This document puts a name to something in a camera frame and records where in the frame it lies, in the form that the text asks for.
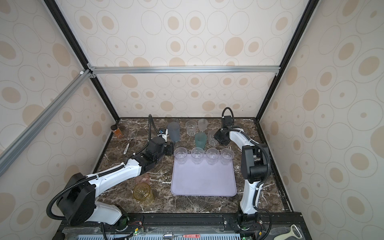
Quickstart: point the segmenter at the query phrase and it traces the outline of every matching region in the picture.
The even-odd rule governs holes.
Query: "marble countertop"
[[[166,128],[168,123],[177,121],[180,124],[180,141],[175,143],[175,148],[185,147],[189,150],[195,147],[194,136],[187,135],[185,123],[189,120],[197,119],[173,119],[173,118],[154,118],[157,129]],[[220,118],[208,118],[208,127],[205,130],[207,134],[210,130],[218,130],[221,127]],[[252,119],[235,119],[235,124],[242,127],[244,131],[255,141],[259,141],[255,125]],[[126,157],[140,150],[147,142],[148,138],[148,119],[121,119],[118,127],[124,134],[122,139],[112,137],[104,157],[101,161],[98,171],[105,170],[124,161]],[[129,133],[134,134],[134,139],[129,140]],[[129,149],[126,155],[123,155],[127,144]],[[207,143],[205,150],[211,146]],[[231,213],[238,210],[238,205],[243,197],[244,178],[240,172],[241,150],[234,142],[227,147],[235,152],[233,159],[233,169],[237,194],[233,197],[203,197],[203,196],[179,196],[170,192],[172,171],[174,164],[173,156],[164,156],[160,164],[149,171],[151,178],[150,186],[154,194],[154,201],[149,205],[142,205],[133,198],[133,189],[136,186],[134,179],[128,179],[98,197],[98,201],[121,206],[129,213]],[[221,150],[225,146],[217,145],[216,149]],[[259,208],[266,208],[271,212],[283,212],[283,204],[278,194],[273,175],[269,177],[264,184],[261,192]]]

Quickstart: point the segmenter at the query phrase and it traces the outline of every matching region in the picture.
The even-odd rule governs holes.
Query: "gray plastic cup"
[[[197,123],[199,124],[200,132],[204,132],[207,129],[208,121],[205,118],[199,119]]]
[[[173,142],[180,141],[180,125],[177,122],[171,122],[168,124],[168,134]]]

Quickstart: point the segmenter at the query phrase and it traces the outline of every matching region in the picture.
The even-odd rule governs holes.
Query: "plastic cup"
[[[216,148],[210,148],[207,150],[207,163],[209,165],[215,165],[218,162],[220,152]]]
[[[203,161],[204,150],[199,147],[195,147],[194,149],[192,149],[191,155],[192,155],[192,162],[194,164],[200,164]]]
[[[178,164],[184,164],[187,161],[187,154],[188,150],[185,149],[184,147],[179,147],[175,150],[174,156],[175,156],[175,161]]]
[[[220,162],[223,165],[228,165],[232,161],[234,156],[235,156],[235,153],[231,149],[224,148],[220,152]]]
[[[207,143],[207,135],[203,132],[196,133],[196,135],[195,135],[196,147],[204,149],[206,143]]]
[[[145,182],[146,184],[149,185],[149,181],[150,181],[150,178],[149,178],[149,174],[147,172],[144,174],[141,174],[140,176],[135,177],[135,183],[136,184],[140,184],[140,183]]]
[[[142,204],[150,204],[154,199],[151,187],[145,182],[136,185],[133,189],[133,197]]]
[[[199,124],[200,132],[204,132],[207,129],[208,121],[205,118],[199,119],[197,123]]]
[[[180,125],[177,122],[171,122],[167,126],[168,134],[173,142],[180,141]]]
[[[211,146],[216,146],[218,144],[218,141],[214,138],[216,132],[217,130],[211,130],[208,132],[208,143]]]
[[[185,127],[187,129],[187,134],[189,136],[193,136],[193,135],[196,134],[197,123],[195,121],[188,121],[188,122],[186,122]]]

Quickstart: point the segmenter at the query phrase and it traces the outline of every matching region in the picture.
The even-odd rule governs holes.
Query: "wallpaper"
[[[90,174],[113,118],[87,80],[0,177],[0,239],[52,239],[48,202],[77,173]],[[54,205],[53,212],[61,214]]]
[[[307,0],[56,0],[93,66],[279,65]]]
[[[255,117],[275,73],[100,74],[120,117]]]
[[[261,125],[314,240],[384,236],[384,1],[322,1]]]
[[[82,69],[70,49],[39,1],[0,1],[0,154]]]

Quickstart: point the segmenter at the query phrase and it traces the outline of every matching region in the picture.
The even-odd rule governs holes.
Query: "white pen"
[[[128,143],[127,147],[124,150],[124,153],[123,153],[124,155],[127,153],[128,147],[129,147],[129,143]]]

